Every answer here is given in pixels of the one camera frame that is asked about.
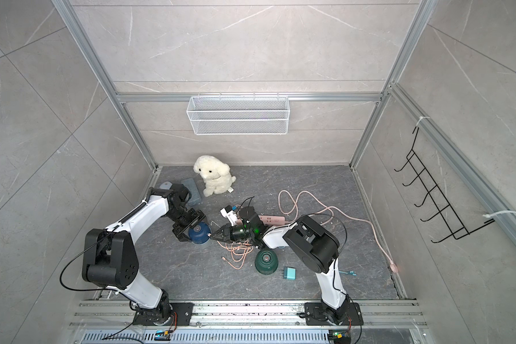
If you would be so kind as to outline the blue cordless meat grinder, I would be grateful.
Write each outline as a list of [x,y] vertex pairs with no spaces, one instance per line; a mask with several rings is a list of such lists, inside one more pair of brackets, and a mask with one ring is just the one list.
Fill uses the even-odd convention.
[[189,238],[195,245],[204,245],[210,240],[211,230],[205,222],[199,222],[193,228],[190,228]]

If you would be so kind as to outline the teal usb wall charger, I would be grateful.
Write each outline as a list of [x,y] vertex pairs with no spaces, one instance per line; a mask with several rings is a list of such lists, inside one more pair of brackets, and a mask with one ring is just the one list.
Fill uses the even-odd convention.
[[283,278],[287,280],[296,280],[296,269],[293,267],[284,267]]

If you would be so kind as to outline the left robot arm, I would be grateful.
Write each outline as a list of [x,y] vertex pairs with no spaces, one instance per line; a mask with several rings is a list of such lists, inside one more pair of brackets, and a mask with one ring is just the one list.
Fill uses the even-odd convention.
[[162,217],[173,222],[173,233],[189,242],[187,233],[203,224],[206,215],[187,207],[195,193],[181,183],[167,189],[150,187],[146,197],[132,211],[104,229],[92,229],[85,236],[82,278],[95,291],[114,291],[127,298],[136,312],[136,323],[173,324],[178,320],[168,293],[150,282],[139,268],[136,242]]

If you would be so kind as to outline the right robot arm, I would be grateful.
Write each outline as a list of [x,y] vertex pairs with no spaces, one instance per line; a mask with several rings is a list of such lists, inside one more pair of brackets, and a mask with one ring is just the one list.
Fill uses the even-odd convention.
[[229,223],[209,238],[227,244],[256,247],[255,267],[263,275],[278,266],[274,250],[289,247],[301,262],[315,273],[321,290],[320,302],[307,302],[300,317],[308,325],[364,325],[361,306],[345,291],[339,271],[341,244],[334,234],[309,215],[289,224],[273,225],[258,215],[253,206],[225,207],[222,216]]

